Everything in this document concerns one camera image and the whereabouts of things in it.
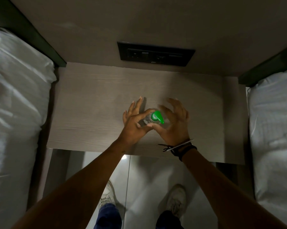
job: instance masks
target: bottle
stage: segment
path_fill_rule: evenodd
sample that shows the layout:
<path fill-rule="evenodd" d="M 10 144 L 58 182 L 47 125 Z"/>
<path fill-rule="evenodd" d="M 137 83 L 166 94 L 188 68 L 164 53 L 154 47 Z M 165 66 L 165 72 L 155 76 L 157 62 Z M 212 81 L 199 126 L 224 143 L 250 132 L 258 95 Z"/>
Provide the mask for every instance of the bottle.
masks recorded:
<path fill-rule="evenodd" d="M 155 111 L 147 115 L 144 119 L 143 122 L 147 125 L 148 123 L 156 123 L 156 124 L 163 124 L 164 119 L 161 115 L 160 111 Z"/>

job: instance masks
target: dark green headboard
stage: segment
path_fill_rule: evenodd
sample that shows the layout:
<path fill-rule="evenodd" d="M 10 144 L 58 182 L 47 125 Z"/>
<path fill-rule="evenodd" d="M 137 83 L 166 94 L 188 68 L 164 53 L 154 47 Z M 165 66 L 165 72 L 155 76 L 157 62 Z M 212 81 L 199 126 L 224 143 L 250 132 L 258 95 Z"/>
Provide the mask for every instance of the dark green headboard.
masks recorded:
<path fill-rule="evenodd" d="M 254 86 L 258 81 L 268 77 L 271 74 L 284 72 L 287 70 L 287 48 L 277 55 L 269 58 L 267 61 L 257 65 L 251 70 L 239 76 L 239 83 L 247 87 Z"/>
<path fill-rule="evenodd" d="M 56 66 L 66 66 L 64 59 L 38 33 L 35 27 L 10 0 L 0 0 L 0 27 L 11 31 L 26 43 L 48 56 Z"/>

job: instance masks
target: hand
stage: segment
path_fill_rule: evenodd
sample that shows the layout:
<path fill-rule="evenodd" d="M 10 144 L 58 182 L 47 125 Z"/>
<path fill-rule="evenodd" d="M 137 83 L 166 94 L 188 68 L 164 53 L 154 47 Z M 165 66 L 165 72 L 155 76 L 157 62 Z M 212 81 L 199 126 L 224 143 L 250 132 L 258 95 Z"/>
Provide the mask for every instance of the hand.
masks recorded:
<path fill-rule="evenodd" d="M 164 141 L 171 146 L 176 146 L 189 139 L 188 126 L 189 112 L 183 107 L 182 103 L 177 99 L 168 99 L 173 106 L 173 112 L 160 105 L 159 108 L 166 114 L 171 122 L 168 129 L 164 129 L 158 124 L 151 124 L 153 129 L 161 136 Z"/>
<path fill-rule="evenodd" d="M 144 119 L 155 109 L 147 109 L 145 112 L 139 114 L 139 108 L 142 104 L 142 97 L 139 98 L 137 103 L 133 101 L 128 111 L 125 110 L 122 119 L 124 128 L 118 137 L 118 140 L 126 144 L 127 148 L 137 143 L 147 132 L 151 131 L 152 125 L 145 125 L 143 127 L 138 123 L 141 119 Z"/>

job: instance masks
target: white sneaker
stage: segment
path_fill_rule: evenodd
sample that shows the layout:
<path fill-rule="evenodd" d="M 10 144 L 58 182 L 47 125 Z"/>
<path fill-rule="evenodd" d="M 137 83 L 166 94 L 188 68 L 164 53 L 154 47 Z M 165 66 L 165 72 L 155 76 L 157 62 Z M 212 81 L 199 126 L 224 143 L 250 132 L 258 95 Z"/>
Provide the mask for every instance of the white sneaker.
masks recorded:
<path fill-rule="evenodd" d="M 99 201 L 99 209 L 104 206 L 105 204 L 112 203 L 115 204 L 115 198 L 114 198 L 114 188 L 110 181 L 107 182 L 107 185 L 103 191 L 103 194 L 101 196 L 101 199 Z"/>
<path fill-rule="evenodd" d="M 186 207 L 186 191 L 185 188 L 177 184 L 172 187 L 169 193 L 169 199 L 167 202 L 167 210 L 171 211 L 174 216 L 180 217 L 184 213 Z"/>

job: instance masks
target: mattress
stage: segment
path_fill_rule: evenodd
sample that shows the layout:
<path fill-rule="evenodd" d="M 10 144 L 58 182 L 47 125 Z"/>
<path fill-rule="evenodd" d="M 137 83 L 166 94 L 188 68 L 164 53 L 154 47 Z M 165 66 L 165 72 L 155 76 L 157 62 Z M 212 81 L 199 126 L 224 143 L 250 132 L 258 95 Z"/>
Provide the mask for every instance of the mattress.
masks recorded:
<path fill-rule="evenodd" d="M 0 30 L 0 229 L 24 215 L 49 91 L 53 62 Z"/>
<path fill-rule="evenodd" d="M 248 90 L 255 195 L 287 225 L 287 71 Z"/>

